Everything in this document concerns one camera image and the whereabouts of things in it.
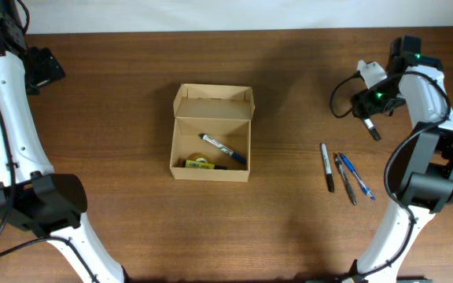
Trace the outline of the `blue ballpoint pen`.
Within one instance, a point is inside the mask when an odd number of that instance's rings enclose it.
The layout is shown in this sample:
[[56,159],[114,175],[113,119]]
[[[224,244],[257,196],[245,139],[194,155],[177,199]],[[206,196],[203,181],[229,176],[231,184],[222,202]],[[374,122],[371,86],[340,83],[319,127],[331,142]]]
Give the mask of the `blue ballpoint pen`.
[[354,176],[355,180],[358,182],[359,184],[359,188],[363,191],[363,193],[369,197],[371,200],[376,200],[373,192],[371,191],[371,189],[366,185],[366,183],[361,179],[361,177],[359,176],[359,173],[358,171],[355,169],[354,165],[352,164],[352,162],[350,161],[349,158],[346,157],[345,154],[343,153],[338,153],[338,156],[341,158],[341,160],[344,162],[345,166],[349,169],[349,171],[352,173],[352,175]]

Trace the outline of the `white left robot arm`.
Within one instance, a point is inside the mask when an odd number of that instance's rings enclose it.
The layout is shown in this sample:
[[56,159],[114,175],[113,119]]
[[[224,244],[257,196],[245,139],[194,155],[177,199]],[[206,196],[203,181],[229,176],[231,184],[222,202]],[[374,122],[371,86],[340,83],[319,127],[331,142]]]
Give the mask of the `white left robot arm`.
[[21,1],[0,0],[0,258],[48,242],[84,282],[129,282],[94,232],[74,174],[58,174],[37,134],[28,96],[65,77],[48,48],[30,47]]

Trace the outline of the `grey black pen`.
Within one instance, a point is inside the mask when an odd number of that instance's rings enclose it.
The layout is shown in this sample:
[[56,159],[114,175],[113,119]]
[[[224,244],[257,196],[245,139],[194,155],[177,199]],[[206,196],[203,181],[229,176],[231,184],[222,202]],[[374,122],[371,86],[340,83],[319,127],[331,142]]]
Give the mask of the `grey black pen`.
[[352,186],[351,186],[351,183],[350,181],[348,180],[348,177],[346,175],[346,172],[344,170],[344,165],[341,161],[341,158],[339,157],[339,155],[337,153],[334,153],[333,155],[333,161],[337,167],[337,170],[341,176],[341,179],[342,179],[342,182],[344,183],[344,187],[345,187],[345,190],[348,194],[348,197],[349,197],[349,200],[352,202],[352,204],[354,206],[357,205],[357,200],[355,198],[355,194],[353,192],[353,189],[352,189]]

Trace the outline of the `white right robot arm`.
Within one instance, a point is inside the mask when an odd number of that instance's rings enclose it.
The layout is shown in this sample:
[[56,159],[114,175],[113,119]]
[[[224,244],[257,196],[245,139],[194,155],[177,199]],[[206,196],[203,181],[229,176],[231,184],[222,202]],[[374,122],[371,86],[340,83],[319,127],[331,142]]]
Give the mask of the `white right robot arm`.
[[360,61],[366,89],[354,95],[352,113],[368,119],[392,112],[402,101],[412,132],[386,164],[389,205],[373,241],[355,260],[348,282],[394,282],[422,229],[453,203],[453,110],[440,59],[422,54],[419,37],[394,39],[385,68]]

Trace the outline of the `brown cardboard box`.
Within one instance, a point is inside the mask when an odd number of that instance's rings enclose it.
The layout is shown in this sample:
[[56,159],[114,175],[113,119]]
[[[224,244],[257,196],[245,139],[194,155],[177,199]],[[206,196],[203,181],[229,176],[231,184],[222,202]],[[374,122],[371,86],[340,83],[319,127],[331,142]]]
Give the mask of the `brown cardboard box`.
[[[247,182],[250,175],[252,118],[255,111],[250,86],[183,83],[173,102],[175,117],[170,170],[176,180]],[[203,141],[207,134],[246,158],[241,164]],[[226,170],[189,169],[182,166],[192,153],[209,156]]]

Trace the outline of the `black cap whiteboard marker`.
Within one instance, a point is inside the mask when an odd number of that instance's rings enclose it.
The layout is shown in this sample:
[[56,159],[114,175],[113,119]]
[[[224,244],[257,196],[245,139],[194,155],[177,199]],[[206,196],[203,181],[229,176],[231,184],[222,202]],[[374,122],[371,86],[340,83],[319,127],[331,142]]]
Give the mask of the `black cap whiteboard marker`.
[[371,137],[375,140],[375,141],[380,141],[381,140],[381,135],[378,133],[376,127],[374,126],[373,122],[371,121],[371,119],[367,118],[367,119],[362,119],[363,121],[363,124],[365,125],[365,127],[367,128],[367,130],[369,131]]

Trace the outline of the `yellow tape roll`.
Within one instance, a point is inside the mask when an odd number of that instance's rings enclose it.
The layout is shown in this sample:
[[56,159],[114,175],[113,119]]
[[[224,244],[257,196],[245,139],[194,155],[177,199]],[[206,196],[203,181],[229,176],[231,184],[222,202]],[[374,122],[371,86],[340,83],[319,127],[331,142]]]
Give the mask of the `yellow tape roll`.
[[209,156],[206,156],[205,154],[202,153],[192,153],[189,157],[188,160],[196,161],[196,162],[202,162],[202,163],[210,163],[212,159]]

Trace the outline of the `black permanent marker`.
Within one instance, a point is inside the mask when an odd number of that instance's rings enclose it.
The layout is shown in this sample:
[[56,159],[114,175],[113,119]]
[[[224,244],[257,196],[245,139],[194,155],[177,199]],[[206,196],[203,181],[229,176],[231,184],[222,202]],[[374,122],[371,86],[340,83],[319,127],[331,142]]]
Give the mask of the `black permanent marker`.
[[322,160],[323,160],[324,169],[325,169],[327,188],[328,188],[329,192],[333,193],[334,192],[333,174],[332,174],[332,170],[331,170],[331,166],[330,166],[330,159],[328,156],[326,145],[324,143],[321,143],[320,149],[321,149]]

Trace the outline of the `blue cap whiteboard marker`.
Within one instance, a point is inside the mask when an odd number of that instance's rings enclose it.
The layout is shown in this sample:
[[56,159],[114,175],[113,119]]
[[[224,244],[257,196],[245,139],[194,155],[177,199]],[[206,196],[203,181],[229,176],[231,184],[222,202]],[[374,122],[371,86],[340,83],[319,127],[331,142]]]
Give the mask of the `blue cap whiteboard marker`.
[[214,145],[216,148],[218,148],[221,152],[227,154],[228,156],[232,157],[235,159],[237,162],[241,164],[247,164],[246,158],[244,158],[242,155],[239,153],[235,152],[233,149],[228,148],[224,144],[220,143],[219,141],[216,141],[214,138],[211,138],[207,134],[199,134],[200,138],[203,141],[206,141],[212,145]]

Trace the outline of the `yellow highlighter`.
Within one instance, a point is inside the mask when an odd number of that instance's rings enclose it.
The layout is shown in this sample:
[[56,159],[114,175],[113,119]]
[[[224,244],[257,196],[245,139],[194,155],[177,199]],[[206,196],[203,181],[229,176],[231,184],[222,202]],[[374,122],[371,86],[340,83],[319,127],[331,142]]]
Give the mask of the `yellow highlighter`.
[[182,162],[182,166],[184,168],[189,169],[205,169],[205,170],[226,170],[227,167],[216,165],[216,164],[209,164],[194,160],[184,160]]

